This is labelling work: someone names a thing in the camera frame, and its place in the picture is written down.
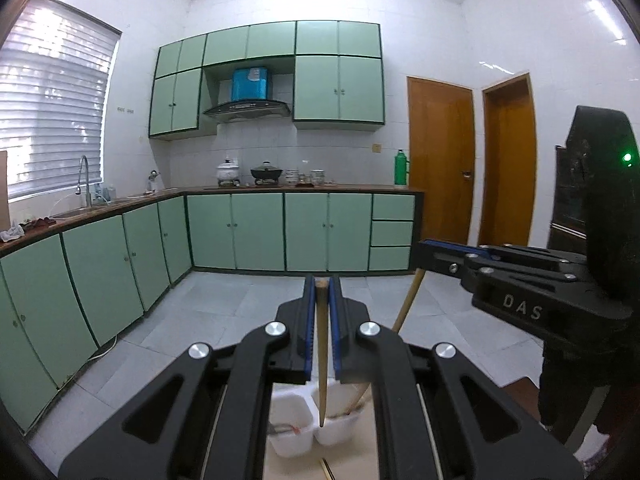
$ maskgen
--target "metal screw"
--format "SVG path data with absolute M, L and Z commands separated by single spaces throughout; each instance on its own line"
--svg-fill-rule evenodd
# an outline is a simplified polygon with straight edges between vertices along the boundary
M 360 325 L 360 333 L 369 337 L 373 337 L 380 333 L 380 325 L 373 321 L 366 321 Z
M 286 330 L 287 327 L 285 324 L 279 321 L 271 321 L 264 327 L 264 331 L 269 335 L 282 335 Z
M 209 346 L 205 343 L 194 343 L 189 347 L 189 357 L 202 359 L 209 355 Z
M 436 346 L 436 354 L 445 359 L 451 359 L 456 354 L 456 347 L 451 343 L 439 343 Z

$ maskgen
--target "pot lid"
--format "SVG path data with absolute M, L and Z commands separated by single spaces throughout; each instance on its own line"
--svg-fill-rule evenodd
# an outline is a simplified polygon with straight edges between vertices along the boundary
M 261 166 L 256 166 L 255 168 L 251 168 L 254 171 L 281 171 L 280 168 L 276 166 L 272 166 L 268 160 L 265 160 Z

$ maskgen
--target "door frame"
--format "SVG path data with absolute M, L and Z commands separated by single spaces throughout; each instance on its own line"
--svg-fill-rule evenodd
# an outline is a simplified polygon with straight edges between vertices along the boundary
M 482 111 L 484 113 L 484 181 L 482 183 L 482 213 L 480 218 L 480 225 L 478 229 L 478 244 L 484 244 L 486 237 L 486 231 L 489 229 L 488 226 L 488 188 L 487 186 L 487 174 L 491 172 L 491 168 L 489 167 L 488 161 L 490 158 L 488 157 L 487 147 L 490 145 L 488 139 L 493 136 L 494 132 L 490 128 L 489 125 L 489 116 L 487 114 L 487 103 L 488 103 L 488 95 L 492 92 L 505 88 L 507 86 L 517 84 L 519 82 L 526 82 L 527 89 L 529 91 L 529 100 L 531 103 L 531 108 L 533 110 L 533 128 L 534 128 L 534 162 L 535 162 L 535 172 L 533 175 L 534 178 L 534 187 L 533 187 L 533 205 L 531 209 L 531 218 L 529 220 L 529 237 L 527 237 L 527 243 L 529 243 L 529 239 L 531 238 L 531 227 L 533 225 L 533 214 L 535 212 L 536 207 L 536 192 L 537 192 L 537 177 L 538 177 L 538 124 L 536 123 L 536 106 L 533 99 L 533 87 L 531 85 L 531 76 L 530 72 L 525 72 L 523 74 L 516 75 L 510 79 L 505 81 L 501 81 L 495 85 L 489 86 L 482 90 Z

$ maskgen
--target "tiled floor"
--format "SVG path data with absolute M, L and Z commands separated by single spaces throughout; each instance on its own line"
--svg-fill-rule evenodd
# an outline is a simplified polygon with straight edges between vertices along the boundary
M 391 326 L 412 279 L 343 278 L 342 291 Z M 279 304 L 300 297 L 302 287 L 302 278 L 190 274 L 71 386 L 31 436 L 31 447 L 57 472 L 75 446 L 191 343 L 239 342 L 273 320 Z M 542 343 L 474 309 L 459 280 L 427 273 L 401 336 L 421 346 L 453 343 L 500 386 L 523 376 L 538 384 Z

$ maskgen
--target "pot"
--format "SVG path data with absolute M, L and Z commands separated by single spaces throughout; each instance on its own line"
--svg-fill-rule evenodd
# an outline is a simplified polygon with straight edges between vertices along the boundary
M 266 160 L 261 166 L 252 168 L 251 174 L 256 180 L 278 180 L 282 174 L 282 170 L 272 166 L 271 163 Z

